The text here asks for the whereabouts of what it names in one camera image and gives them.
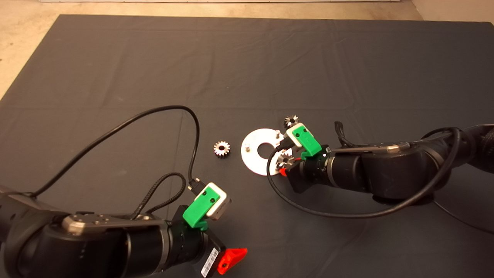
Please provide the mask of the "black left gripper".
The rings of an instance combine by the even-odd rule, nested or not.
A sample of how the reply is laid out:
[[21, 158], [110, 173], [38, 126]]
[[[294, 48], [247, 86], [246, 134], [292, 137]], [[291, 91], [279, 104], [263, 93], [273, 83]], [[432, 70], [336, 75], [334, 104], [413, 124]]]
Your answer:
[[192, 228], [183, 218], [187, 205], [180, 205], [171, 220], [171, 267], [187, 264], [194, 278], [212, 278], [224, 275], [242, 261], [247, 248], [228, 248], [213, 233]]

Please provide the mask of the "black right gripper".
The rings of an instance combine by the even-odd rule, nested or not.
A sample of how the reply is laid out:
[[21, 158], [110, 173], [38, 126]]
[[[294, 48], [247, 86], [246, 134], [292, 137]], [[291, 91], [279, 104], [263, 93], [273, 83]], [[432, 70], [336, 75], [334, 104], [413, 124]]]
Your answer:
[[288, 175], [286, 175], [286, 168], [280, 168], [279, 174], [288, 177], [294, 192], [303, 193], [310, 188], [310, 182], [304, 174], [304, 161], [301, 157], [291, 157], [291, 162], [294, 164], [288, 168]]

